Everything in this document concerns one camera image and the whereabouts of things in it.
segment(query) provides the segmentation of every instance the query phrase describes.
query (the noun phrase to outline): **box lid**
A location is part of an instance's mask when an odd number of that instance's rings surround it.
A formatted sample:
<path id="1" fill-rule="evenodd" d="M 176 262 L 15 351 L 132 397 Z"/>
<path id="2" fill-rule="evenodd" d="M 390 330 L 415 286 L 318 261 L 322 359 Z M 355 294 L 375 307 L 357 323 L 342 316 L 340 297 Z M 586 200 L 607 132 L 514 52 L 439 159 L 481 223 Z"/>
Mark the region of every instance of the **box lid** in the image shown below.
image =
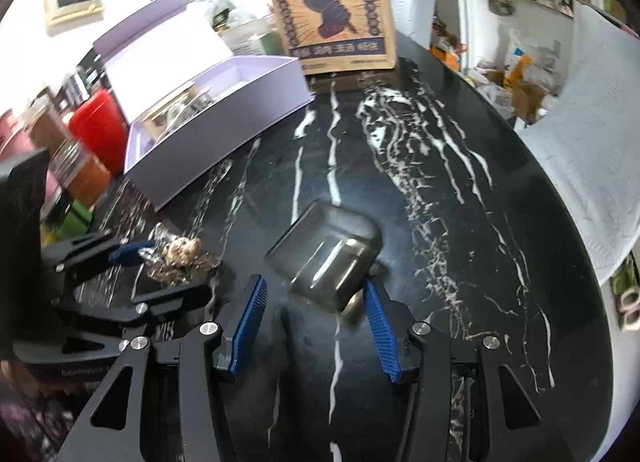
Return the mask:
<path id="1" fill-rule="evenodd" d="M 95 40 L 127 122 L 233 53 L 190 0 L 154 0 Z"/>

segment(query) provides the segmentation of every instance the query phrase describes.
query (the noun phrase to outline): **orange jar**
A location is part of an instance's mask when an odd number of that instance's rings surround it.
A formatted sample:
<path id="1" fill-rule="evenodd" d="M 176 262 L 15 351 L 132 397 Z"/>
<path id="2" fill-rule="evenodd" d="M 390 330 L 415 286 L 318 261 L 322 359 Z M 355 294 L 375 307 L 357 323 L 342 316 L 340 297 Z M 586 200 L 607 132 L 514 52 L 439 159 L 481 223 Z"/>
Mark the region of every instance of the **orange jar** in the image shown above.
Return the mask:
<path id="1" fill-rule="evenodd" d="M 107 191 L 111 175 L 78 141 L 65 141 L 51 159 L 51 173 L 71 197 L 91 208 Z"/>

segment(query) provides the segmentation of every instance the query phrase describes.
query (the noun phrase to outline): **red cylinder container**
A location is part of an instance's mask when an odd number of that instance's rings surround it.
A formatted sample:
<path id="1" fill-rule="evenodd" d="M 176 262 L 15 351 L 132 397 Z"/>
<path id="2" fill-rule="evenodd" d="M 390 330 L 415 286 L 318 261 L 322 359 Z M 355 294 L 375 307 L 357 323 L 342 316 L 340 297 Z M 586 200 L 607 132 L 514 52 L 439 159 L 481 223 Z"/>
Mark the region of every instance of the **red cylinder container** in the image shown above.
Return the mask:
<path id="1" fill-rule="evenodd" d="M 69 130 L 114 177 L 122 173 L 129 129 L 105 89 L 98 90 L 76 109 L 69 120 Z"/>

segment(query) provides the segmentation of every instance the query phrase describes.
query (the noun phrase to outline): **green jar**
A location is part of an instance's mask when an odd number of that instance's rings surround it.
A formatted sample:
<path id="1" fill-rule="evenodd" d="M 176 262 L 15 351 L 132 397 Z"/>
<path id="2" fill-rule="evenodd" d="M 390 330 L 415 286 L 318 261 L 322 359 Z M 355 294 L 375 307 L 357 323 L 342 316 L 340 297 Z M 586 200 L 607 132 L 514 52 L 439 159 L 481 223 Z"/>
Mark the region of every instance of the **green jar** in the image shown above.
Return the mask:
<path id="1" fill-rule="evenodd" d="M 94 216 L 59 187 L 40 211 L 40 221 L 59 240 L 79 237 L 88 232 Z"/>

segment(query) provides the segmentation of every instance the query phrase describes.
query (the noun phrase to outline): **cardboard box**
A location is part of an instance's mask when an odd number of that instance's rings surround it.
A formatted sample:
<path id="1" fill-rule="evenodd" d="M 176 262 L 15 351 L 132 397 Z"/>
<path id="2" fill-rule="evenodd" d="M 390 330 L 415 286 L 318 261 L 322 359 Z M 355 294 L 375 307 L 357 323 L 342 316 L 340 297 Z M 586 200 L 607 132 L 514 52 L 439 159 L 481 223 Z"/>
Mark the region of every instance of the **cardboard box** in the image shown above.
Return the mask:
<path id="1" fill-rule="evenodd" d="M 441 48 L 438 48 L 436 46 L 431 46 L 430 52 L 451 70 L 460 72 L 460 62 L 454 54 L 452 54 L 451 52 L 443 51 Z"/>
<path id="2" fill-rule="evenodd" d="M 389 0 L 273 0 L 273 7 L 282 47 L 306 74 L 396 66 Z"/>
<path id="3" fill-rule="evenodd" d="M 206 20 L 189 12 L 188 1 L 155 0 L 95 43 L 131 123 L 125 175 L 156 209 L 312 100 L 297 59 L 233 56 Z M 218 101 L 156 145 L 138 117 L 189 81 L 210 87 Z"/>
<path id="4" fill-rule="evenodd" d="M 516 116 L 524 119 L 527 123 L 536 121 L 536 110 L 546 96 L 546 91 L 538 85 L 521 81 L 513 88 L 511 106 Z"/>

